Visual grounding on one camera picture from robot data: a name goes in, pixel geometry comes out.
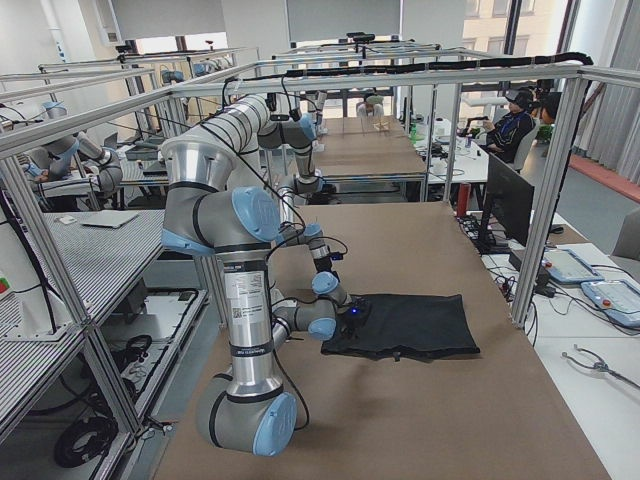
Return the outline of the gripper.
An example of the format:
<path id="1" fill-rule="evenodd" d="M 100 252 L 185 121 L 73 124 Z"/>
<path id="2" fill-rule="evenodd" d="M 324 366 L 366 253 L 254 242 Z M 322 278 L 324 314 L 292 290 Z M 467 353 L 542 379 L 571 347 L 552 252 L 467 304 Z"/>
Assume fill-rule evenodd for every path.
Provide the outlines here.
<path id="1" fill-rule="evenodd" d="M 338 315 L 339 331 L 342 338 L 353 338 L 356 331 L 363 327 L 371 313 L 371 302 L 368 299 L 355 299 Z"/>
<path id="2" fill-rule="evenodd" d="M 339 261 L 343 259 L 342 252 L 324 252 L 320 249 L 312 251 L 312 258 L 317 273 L 328 272 L 332 275 L 337 275 L 337 272 L 333 269 L 333 260 Z"/>

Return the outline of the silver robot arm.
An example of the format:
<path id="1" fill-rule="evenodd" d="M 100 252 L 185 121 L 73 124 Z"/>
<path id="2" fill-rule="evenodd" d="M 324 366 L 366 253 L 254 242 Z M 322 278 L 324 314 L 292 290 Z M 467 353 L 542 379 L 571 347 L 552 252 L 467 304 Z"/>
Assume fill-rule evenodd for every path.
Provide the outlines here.
<path id="1" fill-rule="evenodd" d="M 314 144 L 317 140 L 315 121 L 312 116 L 301 113 L 293 105 L 289 105 L 286 112 L 275 112 L 273 94 L 268 96 L 267 106 L 272 112 L 268 125 L 258 134 L 259 146 L 266 150 L 289 147 L 294 154 L 296 166 L 296 171 L 285 175 L 275 187 L 281 215 L 276 245 L 282 248 L 307 246 L 316 271 L 337 276 L 333 261 L 338 259 L 340 254 L 332 251 L 327 245 L 322 227 L 299 218 L 296 210 L 298 200 L 307 203 L 324 187 L 324 179 L 316 171 L 313 159 Z"/>
<path id="2" fill-rule="evenodd" d="M 167 140 L 170 161 L 163 245 L 222 263 L 231 365 L 199 399 L 197 426 L 219 448 L 275 456 L 289 443 L 297 403 L 274 366 L 294 331 L 331 339 L 340 322 L 366 317 L 369 302 L 349 294 L 316 224 L 281 217 L 288 195 L 320 188 L 306 119 L 279 121 L 266 99 L 248 95 Z M 316 268 L 314 299 L 274 306 L 268 259 L 277 247 L 305 245 Z"/>

